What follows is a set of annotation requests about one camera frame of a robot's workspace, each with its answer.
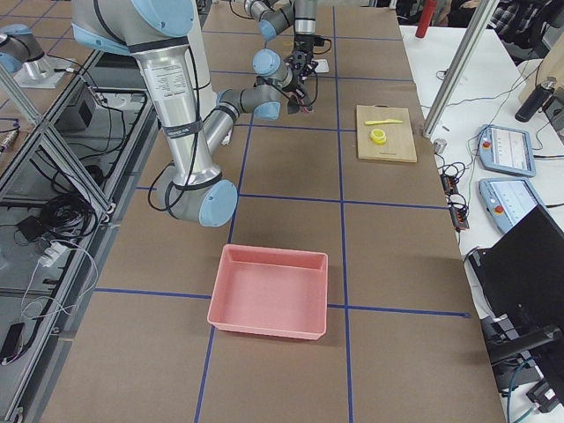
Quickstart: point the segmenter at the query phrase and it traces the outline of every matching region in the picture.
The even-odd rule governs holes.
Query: white and blue device
[[[534,176],[531,137],[525,130],[486,125],[479,133],[479,157],[484,168],[515,176]]]
[[[504,234],[542,200],[527,178],[493,178],[478,182],[479,193],[495,225]]]

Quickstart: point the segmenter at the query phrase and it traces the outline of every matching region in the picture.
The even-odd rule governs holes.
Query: pink bin
[[[327,327],[327,255],[227,244],[208,322],[220,330],[319,339]]]

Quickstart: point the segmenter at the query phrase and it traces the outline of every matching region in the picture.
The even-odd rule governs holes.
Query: cutting board
[[[365,125],[365,121],[398,119],[403,123]],[[386,133],[386,143],[377,145],[370,139],[370,131],[379,128]],[[382,108],[378,106],[356,107],[356,137],[359,159],[416,162],[409,111],[406,108]]]

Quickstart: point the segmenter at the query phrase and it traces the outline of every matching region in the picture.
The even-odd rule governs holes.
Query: white table
[[[450,66],[458,44],[464,35],[464,29],[430,27],[423,39],[415,37],[416,29],[415,26],[402,26],[401,32],[412,68],[413,79],[417,84],[419,100],[423,113],[426,115],[429,110],[428,107],[433,104],[434,97],[442,83],[437,78],[437,72],[445,71]],[[530,67],[523,74],[526,76],[533,71],[534,68]],[[456,103],[464,99],[496,97],[500,93],[509,91],[512,86],[517,85],[522,80],[521,74],[511,61],[495,32],[485,30],[449,103]],[[495,100],[476,100],[457,106],[449,106],[431,136],[431,140],[439,137],[447,140],[448,145],[442,155],[446,163],[454,161],[469,163],[471,155],[468,152],[468,141],[471,139],[470,147],[474,148],[476,146],[475,136],[478,135],[480,127],[489,123],[527,130],[531,134],[533,147],[538,147],[535,133],[548,121],[544,114],[535,114],[527,123],[521,123],[515,119],[515,112],[521,106],[518,95],[523,88],[524,83],[517,86],[511,93],[504,94]],[[544,148],[542,151],[535,152],[536,154],[564,154],[564,145],[550,125],[543,128],[538,137]],[[442,162],[437,158],[437,163],[441,164]],[[536,160],[535,165],[537,175],[531,179],[531,182],[542,200],[545,204],[563,203],[564,189],[562,189],[561,184],[564,182],[564,160]],[[468,218],[470,229],[461,233],[460,251],[462,255],[475,247],[491,247],[501,238],[501,233],[487,215],[486,208],[479,199],[478,181],[483,178],[502,176],[504,175],[485,170],[478,160],[473,173],[466,171],[459,182],[459,191],[467,200],[470,200],[470,215]],[[564,228],[564,207],[552,208],[550,214],[560,227]],[[483,300],[479,283],[468,264],[467,274],[480,317],[491,314]],[[512,420],[517,419],[531,406],[531,402],[524,395],[531,386],[532,384],[524,385],[513,394],[511,398]],[[564,407],[559,405],[549,414],[534,412],[526,421],[531,423],[561,423],[564,421]]]

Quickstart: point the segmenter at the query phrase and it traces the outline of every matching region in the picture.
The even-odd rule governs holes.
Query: black monitor
[[[479,259],[480,284],[495,315],[519,335],[548,325],[564,330],[564,232],[535,207]],[[564,340],[530,350],[564,404]]]

